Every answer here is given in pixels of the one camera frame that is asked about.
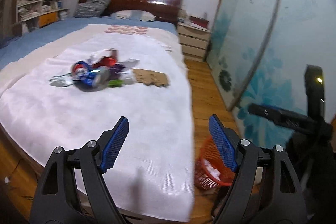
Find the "green object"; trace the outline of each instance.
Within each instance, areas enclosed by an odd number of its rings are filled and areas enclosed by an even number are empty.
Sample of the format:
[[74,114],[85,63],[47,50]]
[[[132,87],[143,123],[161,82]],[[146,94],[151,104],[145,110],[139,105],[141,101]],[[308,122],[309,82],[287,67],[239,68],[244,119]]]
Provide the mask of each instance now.
[[120,88],[123,85],[122,80],[111,80],[108,83],[109,88]]

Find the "cardboard piece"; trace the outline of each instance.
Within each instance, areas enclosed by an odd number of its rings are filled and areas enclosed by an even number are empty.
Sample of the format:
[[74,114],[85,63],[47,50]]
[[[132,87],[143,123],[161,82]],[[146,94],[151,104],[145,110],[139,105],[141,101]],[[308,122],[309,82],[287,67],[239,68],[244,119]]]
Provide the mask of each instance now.
[[133,73],[138,83],[155,86],[168,86],[168,78],[162,72],[145,69],[133,69]]

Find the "white blanket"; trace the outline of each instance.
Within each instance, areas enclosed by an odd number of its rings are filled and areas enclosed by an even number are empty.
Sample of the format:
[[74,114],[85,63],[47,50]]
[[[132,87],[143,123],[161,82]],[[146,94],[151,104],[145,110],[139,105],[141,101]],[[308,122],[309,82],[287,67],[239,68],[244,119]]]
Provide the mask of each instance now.
[[[92,52],[115,48],[137,68],[167,74],[167,88],[134,84],[85,93],[48,80],[68,73]],[[119,208],[160,219],[189,220],[193,205],[193,122],[185,73],[162,47],[143,35],[102,33],[67,48],[20,78],[0,98],[0,122],[32,158],[45,165],[56,146],[80,148],[113,128],[120,116],[130,130],[104,179]],[[85,191],[81,180],[78,187]]]

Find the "blue bedsheet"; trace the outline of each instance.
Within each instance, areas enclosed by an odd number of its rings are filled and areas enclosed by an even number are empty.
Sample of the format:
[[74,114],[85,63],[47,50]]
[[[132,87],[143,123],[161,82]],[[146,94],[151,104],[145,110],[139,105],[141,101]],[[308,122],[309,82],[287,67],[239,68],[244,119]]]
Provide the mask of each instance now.
[[53,42],[68,33],[84,28],[88,24],[130,25],[159,28],[177,35],[173,24],[161,21],[140,21],[131,19],[111,19],[110,17],[68,18],[50,24],[23,37],[14,38],[7,47],[0,49],[0,70],[8,63],[19,60],[27,54]]

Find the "orange drawer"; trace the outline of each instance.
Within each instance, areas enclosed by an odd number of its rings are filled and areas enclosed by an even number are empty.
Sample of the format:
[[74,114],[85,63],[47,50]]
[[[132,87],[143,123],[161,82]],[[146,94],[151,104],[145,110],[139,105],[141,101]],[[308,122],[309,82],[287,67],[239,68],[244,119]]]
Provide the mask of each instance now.
[[57,12],[53,12],[50,14],[42,15],[39,17],[39,25],[43,27],[47,24],[53,23],[57,21]]

